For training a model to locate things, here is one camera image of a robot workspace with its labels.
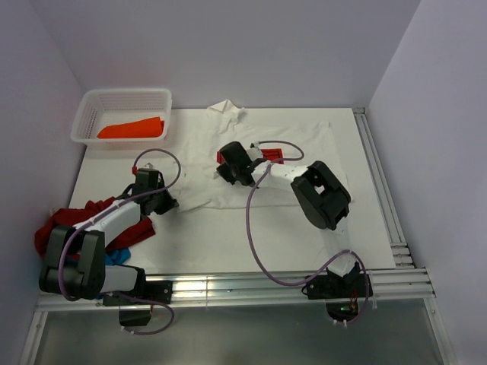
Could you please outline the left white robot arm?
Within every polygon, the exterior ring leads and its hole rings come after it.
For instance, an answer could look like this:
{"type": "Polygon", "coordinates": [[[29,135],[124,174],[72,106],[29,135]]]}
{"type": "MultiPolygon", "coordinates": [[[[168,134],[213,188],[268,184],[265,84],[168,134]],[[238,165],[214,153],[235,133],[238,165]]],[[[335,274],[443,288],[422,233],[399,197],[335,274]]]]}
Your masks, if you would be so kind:
{"type": "Polygon", "coordinates": [[[126,265],[107,266],[106,248],[150,214],[162,215],[177,206],[160,171],[136,170],[135,182],[107,208],[74,226],[59,225],[52,230],[39,288],[69,301],[93,300],[120,291],[130,303],[142,302],[148,294],[145,272],[126,265]]]}

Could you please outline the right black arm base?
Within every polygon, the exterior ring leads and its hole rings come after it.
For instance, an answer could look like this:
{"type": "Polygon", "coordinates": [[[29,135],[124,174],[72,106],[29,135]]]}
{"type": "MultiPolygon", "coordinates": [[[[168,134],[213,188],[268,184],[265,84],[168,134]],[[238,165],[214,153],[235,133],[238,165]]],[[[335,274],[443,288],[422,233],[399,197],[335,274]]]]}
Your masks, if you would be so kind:
{"type": "Polygon", "coordinates": [[[309,300],[324,300],[332,322],[343,326],[360,317],[359,300],[363,299],[365,306],[374,294],[370,278],[359,275],[347,284],[344,278],[331,274],[314,278],[301,288],[301,293],[309,300]]]}

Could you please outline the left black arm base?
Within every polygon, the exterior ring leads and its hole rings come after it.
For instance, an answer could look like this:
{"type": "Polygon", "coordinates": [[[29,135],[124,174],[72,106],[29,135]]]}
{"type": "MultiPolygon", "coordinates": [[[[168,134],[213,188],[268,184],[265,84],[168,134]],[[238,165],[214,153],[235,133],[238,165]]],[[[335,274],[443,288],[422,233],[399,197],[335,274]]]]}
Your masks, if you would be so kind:
{"type": "Polygon", "coordinates": [[[169,323],[172,323],[174,319],[173,310],[170,308],[172,293],[172,281],[149,281],[143,284],[141,289],[104,294],[102,296],[102,305],[105,307],[119,307],[119,324],[124,328],[145,327],[150,322],[156,306],[170,310],[169,323]],[[149,305],[149,309],[123,309],[125,306],[138,305],[149,305]]]}

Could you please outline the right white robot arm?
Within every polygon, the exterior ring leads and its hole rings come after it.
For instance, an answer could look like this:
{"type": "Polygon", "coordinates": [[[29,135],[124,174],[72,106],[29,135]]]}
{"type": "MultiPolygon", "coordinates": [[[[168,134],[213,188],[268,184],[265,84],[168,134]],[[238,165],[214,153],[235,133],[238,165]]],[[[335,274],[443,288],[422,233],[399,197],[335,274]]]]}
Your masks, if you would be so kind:
{"type": "Polygon", "coordinates": [[[248,149],[238,141],[229,142],[218,151],[222,162],[216,172],[231,185],[240,183],[250,188],[245,206],[246,234],[252,256],[268,279],[284,287],[297,287],[327,273],[331,276],[330,290],[344,297],[355,288],[355,278],[363,273],[364,264],[355,252],[340,243],[328,244],[326,250],[331,255],[330,259],[309,277],[295,282],[283,281],[272,275],[258,256],[252,236],[250,209],[259,188],[293,193],[307,220],[322,231],[337,231],[350,212],[351,195],[332,170],[321,160],[307,166],[289,165],[289,161],[303,160],[304,152],[296,144],[282,143],[295,148],[300,155],[269,160],[264,158],[259,148],[265,144],[264,141],[251,144],[248,149]]]}

